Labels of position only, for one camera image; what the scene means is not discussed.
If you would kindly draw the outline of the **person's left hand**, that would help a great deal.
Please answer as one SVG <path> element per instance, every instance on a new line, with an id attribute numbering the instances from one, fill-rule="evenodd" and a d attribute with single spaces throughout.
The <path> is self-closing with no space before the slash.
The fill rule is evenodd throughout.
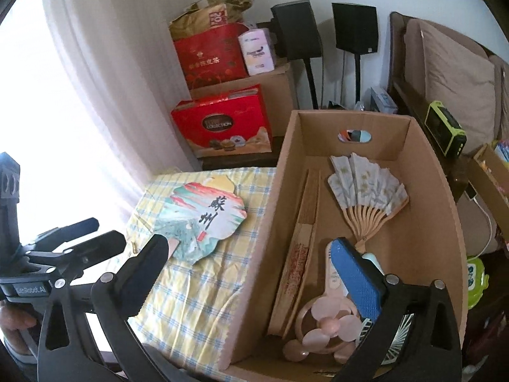
<path id="1" fill-rule="evenodd" d="M 17 354 L 31 354 L 27 343 L 23 340 L 21 331 L 37 325 L 37 320 L 34 317 L 6 301 L 1 301 L 0 325 L 5 340 Z"/>

